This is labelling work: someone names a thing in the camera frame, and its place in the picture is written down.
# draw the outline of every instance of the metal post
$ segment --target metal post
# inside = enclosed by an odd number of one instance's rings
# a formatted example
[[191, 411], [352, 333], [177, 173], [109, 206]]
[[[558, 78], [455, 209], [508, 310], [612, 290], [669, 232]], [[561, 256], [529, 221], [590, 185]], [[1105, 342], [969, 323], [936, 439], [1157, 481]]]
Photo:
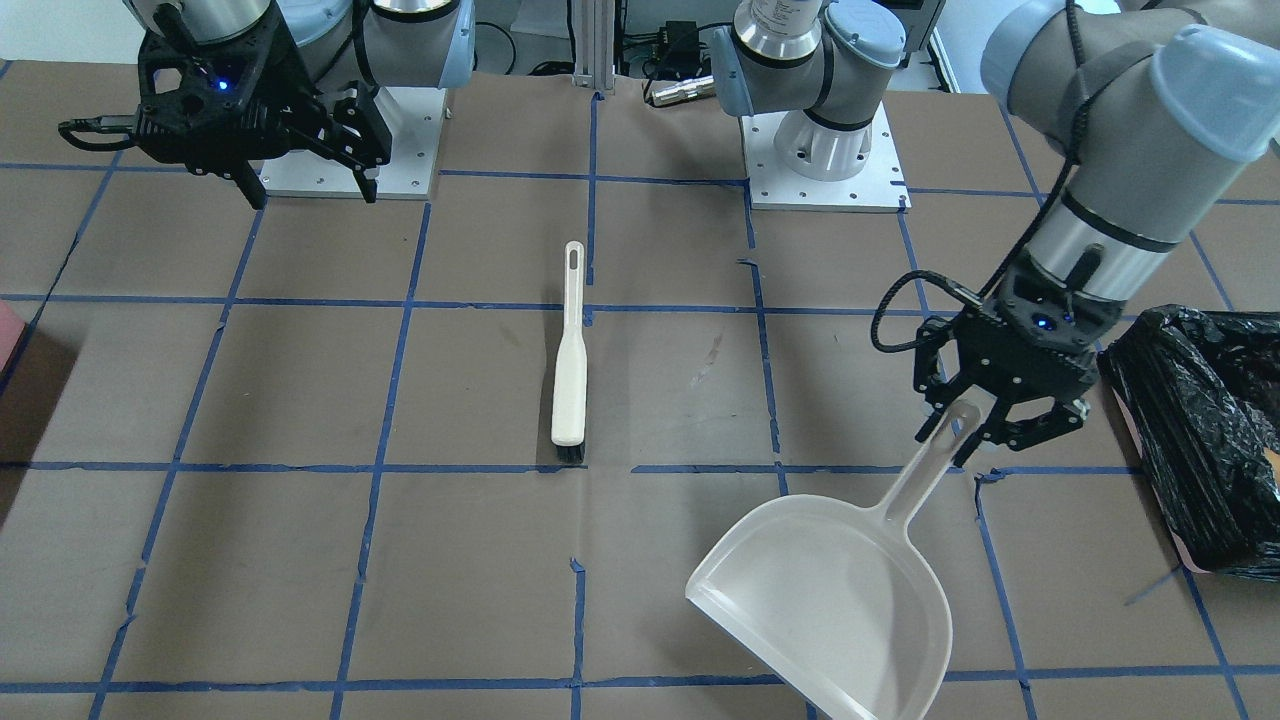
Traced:
[[613, 92], [613, 0], [572, 0], [573, 85]]

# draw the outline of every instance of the light blue joint cover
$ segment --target light blue joint cover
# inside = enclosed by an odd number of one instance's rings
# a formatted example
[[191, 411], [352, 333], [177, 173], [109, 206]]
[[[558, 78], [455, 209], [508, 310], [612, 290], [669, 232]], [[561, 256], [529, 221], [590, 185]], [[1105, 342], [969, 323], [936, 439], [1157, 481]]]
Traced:
[[742, 59], [733, 46], [732, 32], [727, 27], [712, 31], [712, 77], [716, 78], [716, 97], [726, 114], [735, 118], [754, 115], [751, 91], [746, 87], [746, 73], [742, 72]]
[[1039, 31], [1064, 10], [1066, 4], [1062, 0], [1030, 0], [1009, 13], [996, 26], [996, 32], [991, 33], [987, 49], [982, 51], [982, 85], [1006, 111], [1009, 90], [1014, 86], [1014, 73], [1018, 72], [1023, 55]]
[[351, 10], [351, 0], [276, 0], [284, 24], [298, 47], [311, 45], [342, 22]]
[[1183, 129], [1228, 160], [1252, 163], [1280, 131], [1280, 50], [1187, 26], [1151, 60], [1151, 82]]
[[902, 61], [906, 31], [892, 10], [872, 0], [831, 0], [827, 28], [832, 40], [881, 68]]
[[453, 41], [449, 44], [449, 54], [444, 56], [444, 69], [440, 70], [438, 87], [462, 87], [471, 82], [471, 61], [475, 58], [475, 0], [462, 0], [457, 24], [453, 26]]

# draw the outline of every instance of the metal connector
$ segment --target metal connector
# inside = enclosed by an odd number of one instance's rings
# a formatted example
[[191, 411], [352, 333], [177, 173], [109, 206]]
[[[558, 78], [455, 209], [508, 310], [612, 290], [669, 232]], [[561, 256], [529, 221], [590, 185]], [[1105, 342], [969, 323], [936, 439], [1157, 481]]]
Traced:
[[653, 92], [653, 106], [667, 108], [716, 96], [716, 78], [712, 76], [680, 81], [671, 87]]

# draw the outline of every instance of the black band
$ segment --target black band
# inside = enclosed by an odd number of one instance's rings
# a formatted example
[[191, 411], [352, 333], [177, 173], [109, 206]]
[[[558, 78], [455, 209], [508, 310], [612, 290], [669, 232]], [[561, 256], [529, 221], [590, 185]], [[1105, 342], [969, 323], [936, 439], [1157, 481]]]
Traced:
[[831, 44], [831, 36], [824, 32], [822, 33], [822, 90], [818, 91], [818, 100], [813, 104], [814, 108], [827, 101], [827, 96], [831, 95], [831, 82], [835, 77], [836, 49]]
[[837, 123], [836, 120], [828, 120], [827, 118], [823, 118], [822, 115], [814, 113], [813, 110], [805, 110], [804, 114], [806, 118], [818, 123], [819, 126], [837, 132], [854, 132], [855, 129], [863, 129], [864, 127], [872, 124], [872, 120], [876, 119], [873, 115], [860, 123]]
[[431, 20], [438, 20], [448, 15], [453, 10], [457, 10], [458, 5], [461, 4], [462, 3], [458, 3], [457, 0], [449, 0], [448, 5], [443, 5], [434, 10], [426, 10], [425, 13], [397, 13], [396, 10], [388, 10], [387, 8], [381, 8], [378, 4], [374, 4], [372, 10], [375, 15], [387, 18], [388, 20], [394, 20], [397, 23], [429, 23]]
[[746, 44], [742, 42], [742, 38], [737, 36], [737, 32], [731, 32], [730, 35], [733, 36], [733, 45], [737, 46], [740, 55], [742, 55], [748, 60], [751, 60], [756, 65], [764, 65], [765, 68], [773, 68], [774, 70], [788, 70], [791, 68], [799, 68], [800, 65], [808, 63], [809, 58], [813, 58], [813, 53], [809, 53], [804, 58], [796, 58], [794, 60], [777, 60], [774, 58], [765, 58], [764, 55], [760, 55], [755, 50], [748, 47]]
[[1135, 232], [1129, 232], [1121, 228], [1120, 225], [1111, 224], [1093, 210], [1089, 210], [1084, 205], [1080, 205], [1080, 201], [1076, 200], [1070, 192], [1062, 193], [1062, 205], [1065, 205], [1066, 209], [1070, 210], [1071, 214], [1074, 214], [1076, 218], [1084, 220], [1084, 224], [1089, 225], [1091, 228], [1098, 231], [1100, 233], [1112, 240], [1117, 240], [1125, 245], [1137, 247], [1138, 250], [1146, 250], [1147, 252], [1165, 254], [1165, 252], [1172, 252], [1172, 250], [1178, 247], [1176, 242], [1162, 242], [1158, 240], [1138, 234]]

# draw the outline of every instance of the dustpan handle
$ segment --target dustpan handle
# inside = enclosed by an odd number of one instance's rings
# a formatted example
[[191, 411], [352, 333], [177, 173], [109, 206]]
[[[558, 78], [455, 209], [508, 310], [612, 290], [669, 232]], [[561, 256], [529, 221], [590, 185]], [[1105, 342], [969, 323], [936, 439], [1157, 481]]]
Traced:
[[[959, 433], [952, 434], [952, 421], [959, 424]], [[951, 468], [951, 459], [956, 451], [979, 424], [982, 424], [982, 411], [972, 402], [957, 400], [947, 409], [942, 421], [933, 428], [929, 438], [915, 451], [915, 457], [893, 480], [893, 487], [884, 495], [884, 500], [876, 505], [874, 509], [881, 511], [887, 523], [906, 530], [911, 518], [915, 518], [924, 500]]]

